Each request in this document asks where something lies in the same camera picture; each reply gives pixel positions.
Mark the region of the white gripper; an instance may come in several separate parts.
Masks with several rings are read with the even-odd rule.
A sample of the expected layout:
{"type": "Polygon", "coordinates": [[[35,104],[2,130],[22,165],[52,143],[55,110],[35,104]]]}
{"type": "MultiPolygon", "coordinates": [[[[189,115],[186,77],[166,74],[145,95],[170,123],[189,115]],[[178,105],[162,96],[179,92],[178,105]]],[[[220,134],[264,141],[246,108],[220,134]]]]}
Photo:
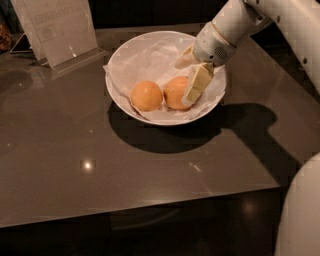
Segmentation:
{"type": "Polygon", "coordinates": [[[196,36],[194,45],[186,48],[176,59],[174,66],[190,69],[188,83],[182,96],[182,104],[190,107],[202,95],[214,77],[214,67],[224,65],[235,53],[230,44],[212,22],[208,22],[196,36]]]}

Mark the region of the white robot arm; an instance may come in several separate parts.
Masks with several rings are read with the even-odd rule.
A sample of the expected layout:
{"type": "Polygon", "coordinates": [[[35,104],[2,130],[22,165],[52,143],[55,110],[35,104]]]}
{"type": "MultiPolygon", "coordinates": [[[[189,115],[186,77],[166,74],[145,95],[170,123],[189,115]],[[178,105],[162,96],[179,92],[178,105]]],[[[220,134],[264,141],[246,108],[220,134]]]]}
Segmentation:
{"type": "MultiPolygon", "coordinates": [[[[320,92],[320,5],[316,0],[228,0],[176,59],[191,68],[182,102],[191,106],[239,43],[274,22],[320,92]]],[[[274,256],[320,256],[320,153],[293,178],[285,197],[274,256]]]]}

